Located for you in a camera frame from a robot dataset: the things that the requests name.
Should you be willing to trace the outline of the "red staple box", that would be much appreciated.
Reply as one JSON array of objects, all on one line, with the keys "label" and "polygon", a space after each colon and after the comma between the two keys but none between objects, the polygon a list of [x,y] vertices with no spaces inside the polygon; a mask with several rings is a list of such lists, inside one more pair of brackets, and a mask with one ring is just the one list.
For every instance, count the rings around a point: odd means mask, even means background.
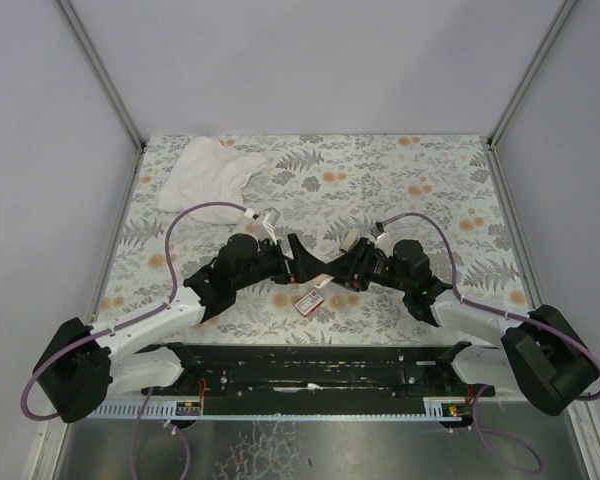
[{"label": "red staple box", "polygon": [[295,303],[295,308],[303,317],[308,317],[323,303],[324,298],[317,291],[312,290]]}]

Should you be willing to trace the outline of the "grey cardboard box sleeve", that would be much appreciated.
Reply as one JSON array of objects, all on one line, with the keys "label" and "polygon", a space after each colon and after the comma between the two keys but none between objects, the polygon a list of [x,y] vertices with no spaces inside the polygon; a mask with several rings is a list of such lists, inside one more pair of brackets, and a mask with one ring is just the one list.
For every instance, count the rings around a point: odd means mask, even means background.
[{"label": "grey cardboard box sleeve", "polygon": [[360,240],[360,232],[358,230],[350,230],[342,240],[339,249],[342,252],[350,252]]}]

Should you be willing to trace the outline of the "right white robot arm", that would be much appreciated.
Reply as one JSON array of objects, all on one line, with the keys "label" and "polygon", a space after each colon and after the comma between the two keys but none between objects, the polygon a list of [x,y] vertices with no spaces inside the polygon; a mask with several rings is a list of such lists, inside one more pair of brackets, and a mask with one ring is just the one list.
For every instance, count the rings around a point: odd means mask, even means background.
[{"label": "right white robot arm", "polygon": [[[519,313],[474,301],[454,282],[444,282],[432,272],[429,257],[415,240],[400,240],[385,253],[362,238],[331,261],[298,254],[296,262],[297,279],[328,275],[354,291],[378,284],[401,292],[414,319],[479,339],[451,360],[456,375],[467,384],[516,390],[552,416],[575,400],[588,400],[586,390],[600,385],[600,361],[558,309],[542,305]],[[600,398],[600,389],[591,397]]]}]

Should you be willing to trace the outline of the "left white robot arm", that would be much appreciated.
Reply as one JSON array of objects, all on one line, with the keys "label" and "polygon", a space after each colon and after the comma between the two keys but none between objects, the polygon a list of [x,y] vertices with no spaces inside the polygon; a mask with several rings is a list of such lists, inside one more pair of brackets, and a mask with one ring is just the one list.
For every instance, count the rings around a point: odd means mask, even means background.
[{"label": "left white robot arm", "polygon": [[276,241],[233,235],[209,263],[145,312],[92,325],[79,318],[65,321],[27,385],[39,385],[65,423],[87,417],[110,397],[173,385],[184,371],[182,361],[170,348],[152,344],[219,315],[234,305],[240,290],[262,281],[307,283],[334,274],[296,235],[288,241],[291,253],[285,255]]}]

